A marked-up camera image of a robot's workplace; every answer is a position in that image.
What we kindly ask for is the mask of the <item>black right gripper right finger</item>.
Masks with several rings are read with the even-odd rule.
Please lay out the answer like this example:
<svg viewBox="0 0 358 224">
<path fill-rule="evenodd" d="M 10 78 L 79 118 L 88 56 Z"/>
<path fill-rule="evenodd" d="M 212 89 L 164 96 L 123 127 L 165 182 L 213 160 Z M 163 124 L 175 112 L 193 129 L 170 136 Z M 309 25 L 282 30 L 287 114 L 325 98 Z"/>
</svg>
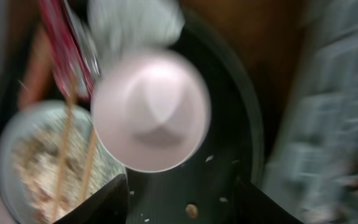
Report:
<svg viewBox="0 0 358 224">
<path fill-rule="evenodd" d="M 234 184 L 236 223 L 303 224 L 290 215 L 249 180 L 238 178 Z"/>
</svg>

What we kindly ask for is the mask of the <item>pink bowl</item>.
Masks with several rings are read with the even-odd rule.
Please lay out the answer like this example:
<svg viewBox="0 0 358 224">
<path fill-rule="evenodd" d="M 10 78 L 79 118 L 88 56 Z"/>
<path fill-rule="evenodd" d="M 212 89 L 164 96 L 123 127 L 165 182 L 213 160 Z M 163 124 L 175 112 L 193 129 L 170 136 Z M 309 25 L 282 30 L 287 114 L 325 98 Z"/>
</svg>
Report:
<svg viewBox="0 0 358 224">
<path fill-rule="evenodd" d="M 202 145 L 211 98 L 199 71 L 171 50 L 124 57 L 97 85 L 91 115 L 107 152 L 126 168 L 170 170 Z"/>
</svg>

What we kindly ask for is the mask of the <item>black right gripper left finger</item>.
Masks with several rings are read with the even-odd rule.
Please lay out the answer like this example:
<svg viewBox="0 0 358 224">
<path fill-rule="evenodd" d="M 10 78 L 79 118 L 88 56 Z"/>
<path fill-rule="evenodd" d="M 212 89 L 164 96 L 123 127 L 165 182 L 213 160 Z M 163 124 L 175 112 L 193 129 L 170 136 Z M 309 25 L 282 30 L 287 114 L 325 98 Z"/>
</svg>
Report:
<svg viewBox="0 0 358 224">
<path fill-rule="evenodd" d="M 128 209 L 127 175 L 119 174 L 54 224 L 125 224 Z"/>
</svg>

